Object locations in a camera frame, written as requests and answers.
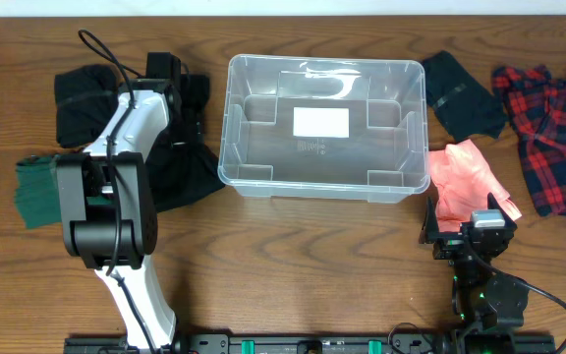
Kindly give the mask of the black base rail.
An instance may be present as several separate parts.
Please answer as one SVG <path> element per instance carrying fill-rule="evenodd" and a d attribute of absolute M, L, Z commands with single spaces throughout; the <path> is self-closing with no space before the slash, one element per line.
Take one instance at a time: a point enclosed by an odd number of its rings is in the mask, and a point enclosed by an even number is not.
<path fill-rule="evenodd" d="M 387 337 L 229 336 L 198 334 L 157 350 L 161 354 L 398 354 L 554 353 L 550 335 L 470 334 L 459 346 L 449 335 L 397 332 Z"/>

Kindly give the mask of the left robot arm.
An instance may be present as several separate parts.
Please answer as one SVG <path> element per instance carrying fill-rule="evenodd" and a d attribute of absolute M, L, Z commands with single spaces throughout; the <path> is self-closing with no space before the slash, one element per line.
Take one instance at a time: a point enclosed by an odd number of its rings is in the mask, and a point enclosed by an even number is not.
<path fill-rule="evenodd" d="M 56 163 L 66 250 L 108 288 L 126 326 L 124 351 L 175 353 L 180 347 L 177 317 L 151 256 L 158 224 L 145 163 L 181 104 L 180 60 L 150 52 L 144 76 L 125 81 L 96 140 Z"/>

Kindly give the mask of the red plaid shirt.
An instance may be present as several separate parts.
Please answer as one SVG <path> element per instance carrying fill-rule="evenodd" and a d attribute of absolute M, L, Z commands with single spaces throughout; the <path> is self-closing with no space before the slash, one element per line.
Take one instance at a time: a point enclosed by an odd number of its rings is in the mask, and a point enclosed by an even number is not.
<path fill-rule="evenodd" d="M 538 215 L 566 215 L 566 79 L 544 66 L 493 71 L 494 95 L 501 100 L 518 136 L 518 153 Z"/>

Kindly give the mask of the green cloth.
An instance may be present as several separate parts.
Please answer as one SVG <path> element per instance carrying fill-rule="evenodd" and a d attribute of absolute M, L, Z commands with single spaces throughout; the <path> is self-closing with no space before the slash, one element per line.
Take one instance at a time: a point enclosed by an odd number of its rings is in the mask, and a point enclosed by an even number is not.
<path fill-rule="evenodd" d="M 33 155 L 16 163 L 14 204 L 27 229 L 61 221 L 56 182 L 56 155 Z"/>

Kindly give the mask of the pink cloth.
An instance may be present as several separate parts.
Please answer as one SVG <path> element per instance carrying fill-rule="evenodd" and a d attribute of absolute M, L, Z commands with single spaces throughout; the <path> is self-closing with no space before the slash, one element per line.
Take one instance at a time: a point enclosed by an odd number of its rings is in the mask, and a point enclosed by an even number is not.
<path fill-rule="evenodd" d="M 522 216 L 471 140 L 428 155 L 431 181 L 438 192 L 435 215 L 441 232 L 457 232 L 473 211 L 487 209 L 489 193 L 513 221 Z"/>

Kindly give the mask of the clear plastic storage bin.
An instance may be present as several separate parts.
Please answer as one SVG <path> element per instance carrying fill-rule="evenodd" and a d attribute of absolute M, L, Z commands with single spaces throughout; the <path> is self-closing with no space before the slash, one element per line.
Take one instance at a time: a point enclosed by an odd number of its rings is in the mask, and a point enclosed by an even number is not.
<path fill-rule="evenodd" d="M 293 135 L 295 107 L 348 108 L 346 139 Z M 397 204 L 426 191 L 425 70 L 413 60 L 240 54 L 218 175 L 243 197 Z"/>

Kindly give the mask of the large black shirt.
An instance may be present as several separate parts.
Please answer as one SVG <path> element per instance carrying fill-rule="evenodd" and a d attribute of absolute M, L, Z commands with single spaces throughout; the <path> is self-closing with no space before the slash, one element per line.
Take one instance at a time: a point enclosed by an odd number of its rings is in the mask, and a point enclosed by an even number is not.
<path fill-rule="evenodd" d="M 191 205 L 225 187 L 217 173 L 218 157 L 203 142 L 210 78 L 182 76 L 181 99 L 180 114 L 157 140 L 145 163 L 158 212 Z"/>

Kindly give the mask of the black cloth with band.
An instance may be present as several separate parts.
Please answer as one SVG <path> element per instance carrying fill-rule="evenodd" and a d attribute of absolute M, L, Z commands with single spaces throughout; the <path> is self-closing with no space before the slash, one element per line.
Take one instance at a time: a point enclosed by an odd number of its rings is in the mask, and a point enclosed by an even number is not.
<path fill-rule="evenodd" d="M 86 65 L 55 76 L 56 142 L 61 148 L 99 137 L 117 109 L 117 87 L 109 65 Z"/>

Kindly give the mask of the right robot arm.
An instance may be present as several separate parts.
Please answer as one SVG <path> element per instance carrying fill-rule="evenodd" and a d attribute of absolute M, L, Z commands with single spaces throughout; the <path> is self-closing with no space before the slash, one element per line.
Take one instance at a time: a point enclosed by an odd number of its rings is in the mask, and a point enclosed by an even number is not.
<path fill-rule="evenodd" d="M 433 257 L 453 267 L 453 311 L 477 331 L 524 325 L 528 289 L 491 264 L 507 250 L 516 229 L 492 194 L 487 196 L 487 208 L 473 211 L 457 231 L 442 231 L 434 202 L 426 203 L 419 242 L 431 244 Z"/>

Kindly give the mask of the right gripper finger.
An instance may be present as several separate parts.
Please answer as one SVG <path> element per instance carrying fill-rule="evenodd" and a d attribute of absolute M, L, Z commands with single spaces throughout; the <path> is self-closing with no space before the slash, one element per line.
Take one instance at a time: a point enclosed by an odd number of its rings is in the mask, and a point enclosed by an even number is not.
<path fill-rule="evenodd" d="M 509 215 L 505 212 L 499 201 L 495 198 L 495 196 L 492 193 L 487 194 L 486 200 L 487 200 L 488 209 L 499 210 L 504 219 L 509 219 Z"/>
<path fill-rule="evenodd" d="M 426 210 L 424 216 L 424 223 L 421 229 L 422 242 L 434 242 L 439 233 L 438 222 L 435 213 L 435 204 L 431 197 L 426 199 Z"/>

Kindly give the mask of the dark folded cloth right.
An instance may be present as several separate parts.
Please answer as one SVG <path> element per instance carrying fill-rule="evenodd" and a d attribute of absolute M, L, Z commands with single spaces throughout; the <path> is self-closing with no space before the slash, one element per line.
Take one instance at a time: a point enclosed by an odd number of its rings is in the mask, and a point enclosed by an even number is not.
<path fill-rule="evenodd" d="M 471 135 L 497 139 L 508 117 L 501 102 L 447 51 L 422 62 L 426 103 L 456 142 Z"/>

